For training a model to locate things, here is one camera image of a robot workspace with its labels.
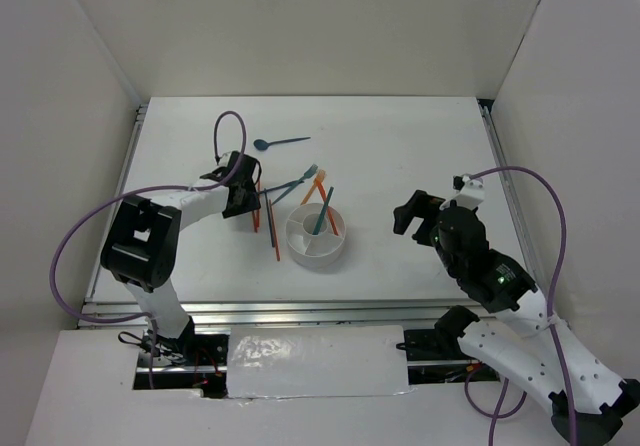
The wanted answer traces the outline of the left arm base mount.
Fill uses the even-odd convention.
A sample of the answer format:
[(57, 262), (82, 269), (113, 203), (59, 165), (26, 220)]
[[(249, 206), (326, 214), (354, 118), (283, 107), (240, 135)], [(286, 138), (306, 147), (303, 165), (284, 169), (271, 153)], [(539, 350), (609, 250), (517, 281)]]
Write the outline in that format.
[(203, 397), (223, 399), (227, 390), (229, 334), (196, 334), (182, 350), (158, 341), (151, 355), (151, 337), (119, 332), (121, 344), (137, 349), (134, 390), (195, 389)]

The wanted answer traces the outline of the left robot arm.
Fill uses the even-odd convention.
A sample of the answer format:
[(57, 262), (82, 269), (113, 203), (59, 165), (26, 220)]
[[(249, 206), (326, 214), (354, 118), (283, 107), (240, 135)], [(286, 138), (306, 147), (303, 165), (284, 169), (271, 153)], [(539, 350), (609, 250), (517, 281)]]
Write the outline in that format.
[(101, 266), (150, 315), (149, 325), (164, 338), (163, 355), (176, 365), (193, 360), (198, 343), (188, 334), (193, 321), (171, 282), (180, 232), (212, 215), (227, 219), (259, 210), (261, 173), (257, 159), (233, 151), (185, 190), (151, 198), (134, 194), (120, 203), (101, 251)]

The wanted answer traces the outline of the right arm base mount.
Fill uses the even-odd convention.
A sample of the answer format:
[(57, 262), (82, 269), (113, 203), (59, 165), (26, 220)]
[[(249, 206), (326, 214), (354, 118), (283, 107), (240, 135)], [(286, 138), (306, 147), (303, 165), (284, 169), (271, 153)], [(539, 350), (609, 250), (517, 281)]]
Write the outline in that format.
[(408, 329), (396, 348), (405, 353), (410, 385), (497, 381), (498, 375), (478, 360), (465, 355), (457, 340), (465, 327), (480, 318), (464, 306), (449, 309), (435, 325), (426, 329)]

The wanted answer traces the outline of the orange plastic knife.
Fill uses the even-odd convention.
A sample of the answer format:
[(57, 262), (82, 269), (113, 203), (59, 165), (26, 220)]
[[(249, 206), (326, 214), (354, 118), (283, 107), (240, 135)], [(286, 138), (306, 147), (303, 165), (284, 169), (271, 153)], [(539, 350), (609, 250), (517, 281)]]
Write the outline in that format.
[(320, 196), (321, 196), (321, 198), (322, 198), (322, 200), (324, 202), (324, 206), (326, 207), (325, 208), (326, 209), (326, 216), (329, 219), (329, 223), (331, 225), (332, 232), (333, 232), (333, 234), (335, 236), (339, 236), (339, 231), (337, 229), (337, 226), (336, 226), (336, 223), (335, 223), (335, 220), (334, 220), (334, 217), (333, 217), (333, 213), (332, 213), (331, 207), (329, 206), (328, 194), (327, 194), (327, 192), (326, 192), (326, 190), (325, 190), (325, 188), (324, 188), (324, 186), (322, 184), (323, 179), (316, 178), (314, 180), (314, 182), (315, 182), (316, 187), (317, 187), (317, 189), (318, 189), (318, 191), (320, 193)]

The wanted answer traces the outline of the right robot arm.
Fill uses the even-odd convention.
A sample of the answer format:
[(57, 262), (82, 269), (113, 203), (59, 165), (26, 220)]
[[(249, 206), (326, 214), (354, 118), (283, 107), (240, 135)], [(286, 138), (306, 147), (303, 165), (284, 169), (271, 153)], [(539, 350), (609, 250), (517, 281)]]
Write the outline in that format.
[(513, 258), (490, 247), (475, 204), (447, 201), (417, 190), (394, 209), (393, 231), (402, 235), (413, 219), (414, 240), (432, 247), (447, 274), (519, 340), (496, 332), (464, 306), (434, 326), (441, 354), (477, 359), (514, 383), (550, 416), (573, 445), (605, 445), (639, 406), (639, 383), (598, 360), (567, 324), (547, 310), (547, 299)]

